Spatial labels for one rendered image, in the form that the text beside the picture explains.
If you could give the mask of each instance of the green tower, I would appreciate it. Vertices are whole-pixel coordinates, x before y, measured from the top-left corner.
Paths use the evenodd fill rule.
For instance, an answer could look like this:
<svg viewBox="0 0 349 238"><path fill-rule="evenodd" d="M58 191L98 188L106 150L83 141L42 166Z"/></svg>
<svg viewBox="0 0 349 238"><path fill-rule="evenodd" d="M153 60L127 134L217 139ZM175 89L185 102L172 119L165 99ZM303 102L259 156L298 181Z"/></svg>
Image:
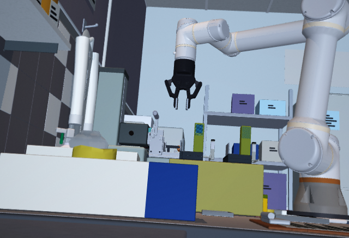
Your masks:
<svg viewBox="0 0 349 238"><path fill-rule="evenodd" d="M250 155L251 149L251 126L240 128L240 154Z"/></svg>
<svg viewBox="0 0 349 238"><path fill-rule="evenodd" d="M203 123L196 123L194 130L194 152L203 152Z"/></svg>

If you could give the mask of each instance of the purple box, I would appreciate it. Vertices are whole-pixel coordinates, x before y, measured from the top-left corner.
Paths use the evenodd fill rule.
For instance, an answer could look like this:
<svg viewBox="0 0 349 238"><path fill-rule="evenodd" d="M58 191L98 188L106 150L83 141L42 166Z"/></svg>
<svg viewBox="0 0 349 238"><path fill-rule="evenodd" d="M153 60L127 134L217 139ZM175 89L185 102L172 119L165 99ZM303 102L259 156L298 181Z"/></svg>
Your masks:
<svg viewBox="0 0 349 238"><path fill-rule="evenodd" d="M268 195L268 209L285 210L287 192L286 174L264 173L263 194Z"/></svg>
<svg viewBox="0 0 349 238"><path fill-rule="evenodd" d="M254 94L233 94L231 112L234 114L255 114Z"/></svg>

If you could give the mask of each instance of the white robotic arm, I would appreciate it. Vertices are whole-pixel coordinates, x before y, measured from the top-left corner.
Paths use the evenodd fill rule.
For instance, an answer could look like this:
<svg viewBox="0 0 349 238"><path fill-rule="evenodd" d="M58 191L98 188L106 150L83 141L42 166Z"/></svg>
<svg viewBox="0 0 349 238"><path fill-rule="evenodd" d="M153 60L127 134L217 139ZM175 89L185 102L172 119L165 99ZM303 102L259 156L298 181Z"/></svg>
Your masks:
<svg viewBox="0 0 349 238"><path fill-rule="evenodd" d="M197 86L190 95L190 87L198 85L194 77L197 44L210 43L224 54L236 56L242 51L305 42L296 111L280 139L279 153L282 161L301 173L301 180L307 183L298 192L295 209L347 214L339 185L339 143L330 136L325 119L336 44L349 32L349 4L347 0L303 0L301 9L304 21L233 33L229 33L223 19L202 23L181 19L177 26L173 77L165 84L170 97L175 99L175 107L179 90L187 91L188 109L190 97L195 98L201 87ZM171 92L171 82L176 86L175 94ZM336 205L326 200L336 200Z"/></svg>

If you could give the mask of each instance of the black box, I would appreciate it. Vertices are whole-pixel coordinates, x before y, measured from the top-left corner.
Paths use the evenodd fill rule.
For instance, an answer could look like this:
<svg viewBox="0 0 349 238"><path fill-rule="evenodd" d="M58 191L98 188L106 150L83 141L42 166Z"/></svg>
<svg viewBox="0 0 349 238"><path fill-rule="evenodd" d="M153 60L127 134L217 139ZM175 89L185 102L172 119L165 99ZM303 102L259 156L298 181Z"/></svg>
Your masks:
<svg viewBox="0 0 349 238"><path fill-rule="evenodd" d="M203 160L203 152L179 152L179 159L181 160Z"/></svg>
<svg viewBox="0 0 349 238"><path fill-rule="evenodd" d="M252 155L231 154L223 158L224 163L252 163Z"/></svg>
<svg viewBox="0 0 349 238"><path fill-rule="evenodd" d="M121 122L119 129L119 144L148 148L148 129L148 124Z"/></svg>

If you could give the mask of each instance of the tall gray container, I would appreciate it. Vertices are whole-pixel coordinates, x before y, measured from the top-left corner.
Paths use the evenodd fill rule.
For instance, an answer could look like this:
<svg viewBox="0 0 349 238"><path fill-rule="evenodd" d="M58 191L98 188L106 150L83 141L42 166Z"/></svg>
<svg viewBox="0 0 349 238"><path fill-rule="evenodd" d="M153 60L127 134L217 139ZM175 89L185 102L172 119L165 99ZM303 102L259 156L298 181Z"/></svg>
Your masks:
<svg viewBox="0 0 349 238"><path fill-rule="evenodd" d="M129 75L124 68L99 67L93 130L100 132L109 145L118 145L128 80Z"/></svg>

